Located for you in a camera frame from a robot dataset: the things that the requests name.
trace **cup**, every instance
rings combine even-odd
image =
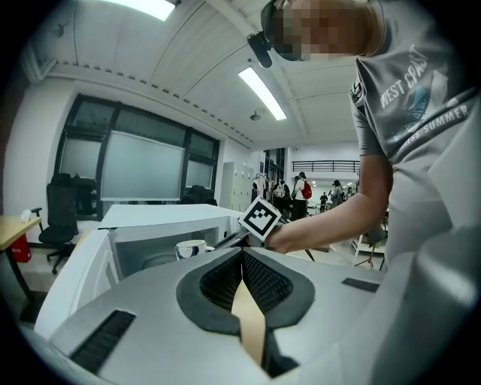
[[[175,245],[175,255],[178,261],[212,250],[213,247],[207,246],[204,239],[192,239],[191,241],[179,242]]]

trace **red backpack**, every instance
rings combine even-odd
[[[313,191],[310,189],[310,185],[307,180],[304,181],[304,188],[301,190],[304,199],[310,199],[313,196]]]

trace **backpack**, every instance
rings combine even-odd
[[[274,196],[276,198],[284,198],[286,196],[286,189],[284,188],[283,184],[280,184],[277,186],[277,188],[274,191]]]
[[[307,180],[304,181],[304,188],[301,190],[304,199],[310,199],[313,196],[313,191],[310,189],[310,185]]]

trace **fluorescent light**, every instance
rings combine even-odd
[[[282,120],[286,118],[283,109],[279,106],[279,103],[277,103],[277,100],[271,94],[271,91],[269,91],[264,82],[252,68],[244,69],[242,72],[239,72],[239,76],[264,102],[265,107],[269,109],[276,120]]]
[[[166,0],[102,0],[103,2],[114,3],[136,9],[157,19],[165,21],[168,15],[174,10],[175,5]]]

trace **black office chair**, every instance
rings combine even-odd
[[[47,203],[49,227],[42,230],[38,240],[58,249],[47,255],[48,261],[50,257],[58,256],[52,269],[52,273],[57,274],[57,266],[63,258],[70,256],[74,249],[71,240],[78,234],[75,188],[71,185],[69,174],[59,174],[52,178],[52,182],[47,186]],[[40,210],[41,208],[35,208],[32,213],[39,217]]]

